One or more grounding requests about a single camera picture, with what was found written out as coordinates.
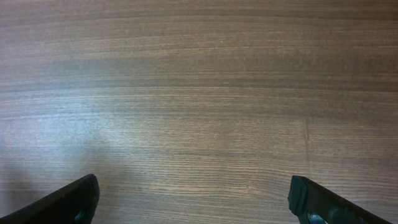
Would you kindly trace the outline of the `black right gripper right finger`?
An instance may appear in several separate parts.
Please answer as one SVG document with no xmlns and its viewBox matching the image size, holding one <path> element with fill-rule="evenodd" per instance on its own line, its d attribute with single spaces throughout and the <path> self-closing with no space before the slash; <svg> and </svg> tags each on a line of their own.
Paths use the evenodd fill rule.
<svg viewBox="0 0 398 224">
<path fill-rule="evenodd" d="M 301 224 L 391 224 L 303 176 L 292 176 L 288 202 Z"/>
</svg>

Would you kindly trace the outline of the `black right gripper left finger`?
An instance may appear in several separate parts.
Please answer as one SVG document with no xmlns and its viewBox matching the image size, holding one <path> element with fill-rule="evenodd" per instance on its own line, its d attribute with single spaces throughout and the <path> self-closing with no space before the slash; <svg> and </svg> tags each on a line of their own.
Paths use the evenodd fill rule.
<svg viewBox="0 0 398 224">
<path fill-rule="evenodd" d="M 1 224 L 90 224 L 100 199 L 98 179 L 88 174 L 1 218 Z"/>
</svg>

